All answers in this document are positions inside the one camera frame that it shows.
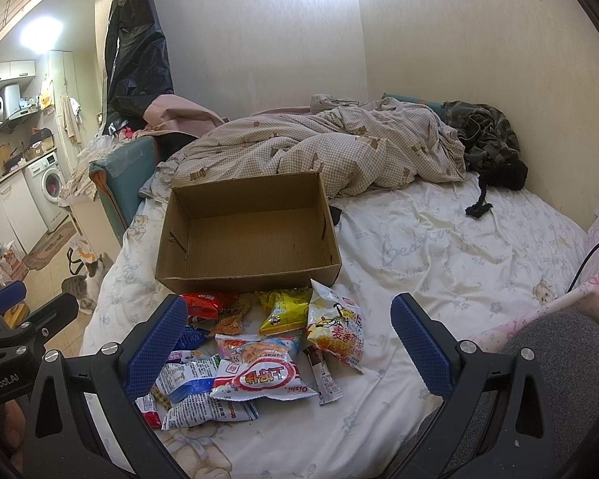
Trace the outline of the person's left hand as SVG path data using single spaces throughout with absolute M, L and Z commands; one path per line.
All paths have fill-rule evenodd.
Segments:
M 26 417 L 16 400 L 4 404 L 4 438 L 12 447 L 12 464 L 22 458 L 21 446 L 26 432 Z

